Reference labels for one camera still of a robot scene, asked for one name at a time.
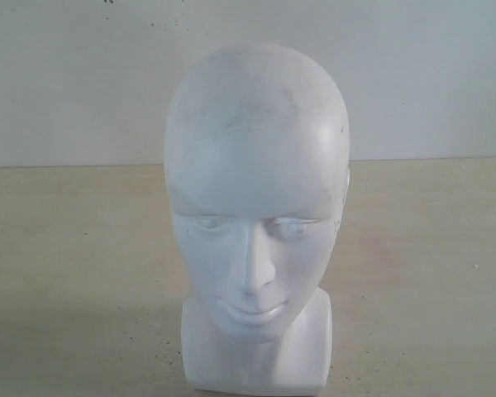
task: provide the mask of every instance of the white mannequin head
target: white mannequin head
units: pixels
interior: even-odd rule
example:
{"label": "white mannequin head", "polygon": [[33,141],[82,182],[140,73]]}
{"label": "white mannequin head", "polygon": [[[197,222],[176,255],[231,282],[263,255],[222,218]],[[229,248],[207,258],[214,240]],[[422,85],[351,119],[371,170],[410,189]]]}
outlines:
{"label": "white mannequin head", "polygon": [[179,85],[165,134],[174,235],[231,337],[281,337],[317,288],[349,184],[340,91],[307,56],[234,45]]}

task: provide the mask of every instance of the lips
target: lips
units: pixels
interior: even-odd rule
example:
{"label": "lips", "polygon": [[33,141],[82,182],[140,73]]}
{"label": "lips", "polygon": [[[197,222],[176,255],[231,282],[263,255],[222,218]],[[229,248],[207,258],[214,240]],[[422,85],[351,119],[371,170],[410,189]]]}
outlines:
{"label": "lips", "polygon": [[219,304],[226,311],[226,313],[235,322],[246,325],[246,326],[261,326],[272,321],[275,316],[281,311],[284,304],[278,304],[270,310],[266,311],[255,311],[249,309],[239,309],[227,304],[222,299],[218,300]]}

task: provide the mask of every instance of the beige table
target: beige table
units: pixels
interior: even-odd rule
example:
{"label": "beige table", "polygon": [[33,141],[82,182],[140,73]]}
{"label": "beige table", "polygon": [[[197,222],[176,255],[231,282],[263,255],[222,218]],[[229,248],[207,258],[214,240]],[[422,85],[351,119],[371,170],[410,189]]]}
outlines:
{"label": "beige table", "polygon": [[[197,396],[159,166],[0,169],[0,396]],[[358,162],[325,396],[496,396],[496,159]]]}

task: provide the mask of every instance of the nose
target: nose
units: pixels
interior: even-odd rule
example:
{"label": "nose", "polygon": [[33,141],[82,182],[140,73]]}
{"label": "nose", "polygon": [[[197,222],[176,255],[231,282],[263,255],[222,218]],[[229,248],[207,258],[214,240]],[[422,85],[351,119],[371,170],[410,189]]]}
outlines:
{"label": "nose", "polygon": [[270,260],[269,236],[264,225],[252,223],[243,230],[242,256],[232,267],[232,278],[243,294],[253,295],[275,278]]}

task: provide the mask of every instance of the eye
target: eye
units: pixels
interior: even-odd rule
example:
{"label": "eye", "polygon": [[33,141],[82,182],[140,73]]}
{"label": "eye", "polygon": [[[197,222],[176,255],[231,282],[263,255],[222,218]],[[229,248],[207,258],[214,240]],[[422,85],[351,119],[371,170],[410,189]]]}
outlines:
{"label": "eye", "polygon": [[205,230],[217,230],[227,226],[229,218],[226,217],[195,217],[194,222],[197,226]]}
{"label": "eye", "polygon": [[283,240],[291,240],[306,234],[317,222],[314,219],[277,218],[271,225],[272,234]]}

